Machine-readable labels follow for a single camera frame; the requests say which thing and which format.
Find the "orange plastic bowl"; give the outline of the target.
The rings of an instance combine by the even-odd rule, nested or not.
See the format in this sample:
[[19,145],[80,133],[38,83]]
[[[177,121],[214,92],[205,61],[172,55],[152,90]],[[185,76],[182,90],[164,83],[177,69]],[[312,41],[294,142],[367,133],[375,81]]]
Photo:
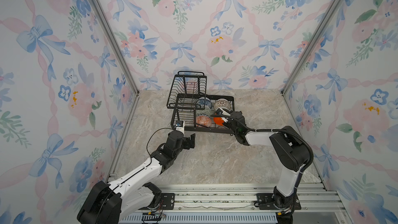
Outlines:
[[216,125],[219,125],[219,126],[224,126],[224,123],[228,122],[228,121],[227,121],[225,118],[223,118],[223,117],[214,117],[213,120],[214,120],[214,123],[215,123]]

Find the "white brown lattice bowl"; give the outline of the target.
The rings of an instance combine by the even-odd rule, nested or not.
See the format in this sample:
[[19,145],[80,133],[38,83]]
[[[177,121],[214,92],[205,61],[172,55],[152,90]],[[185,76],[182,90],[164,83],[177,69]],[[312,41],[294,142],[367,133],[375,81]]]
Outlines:
[[231,103],[227,99],[218,99],[214,103],[214,109],[218,110],[219,108],[226,109],[230,111],[232,109]]

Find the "pink patterned bowl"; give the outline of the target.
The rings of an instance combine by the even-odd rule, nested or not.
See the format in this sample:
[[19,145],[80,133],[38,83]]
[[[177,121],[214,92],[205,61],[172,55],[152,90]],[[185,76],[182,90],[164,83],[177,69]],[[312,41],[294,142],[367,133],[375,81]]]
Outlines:
[[206,115],[199,115],[195,119],[197,127],[204,127],[204,128],[210,128],[212,121],[211,118],[206,116]]

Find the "blue floral bowl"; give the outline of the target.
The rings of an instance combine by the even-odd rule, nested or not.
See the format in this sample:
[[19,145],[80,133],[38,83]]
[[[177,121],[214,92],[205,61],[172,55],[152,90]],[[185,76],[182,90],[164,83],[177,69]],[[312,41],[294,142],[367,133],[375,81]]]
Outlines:
[[200,97],[197,101],[196,104],[199,105],[200,107],[207,107],[212,109],[212,102],[209,98],[207,97]]

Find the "green patterned bowl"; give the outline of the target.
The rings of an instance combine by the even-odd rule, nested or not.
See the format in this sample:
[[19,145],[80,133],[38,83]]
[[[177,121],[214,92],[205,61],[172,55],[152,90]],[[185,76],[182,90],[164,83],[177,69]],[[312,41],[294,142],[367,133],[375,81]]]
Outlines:
[[203,110],[198,110],[197,111],[197,116],[206,116],[210,117],[212,115],[213,111],[210,108],[204,108]]

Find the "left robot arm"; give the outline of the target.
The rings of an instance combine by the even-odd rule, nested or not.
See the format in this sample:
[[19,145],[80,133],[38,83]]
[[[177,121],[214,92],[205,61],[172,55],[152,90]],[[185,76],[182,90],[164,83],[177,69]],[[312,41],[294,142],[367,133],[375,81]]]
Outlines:
[[109,183],[96,183],[77,215],[78,222],[117,224],[142,208],[158,209],[162,191],[151,180],[169,169],[184,149],[194,149],[195,138],[195,134],[186,137],[183,129],[177,128],[140,166]]

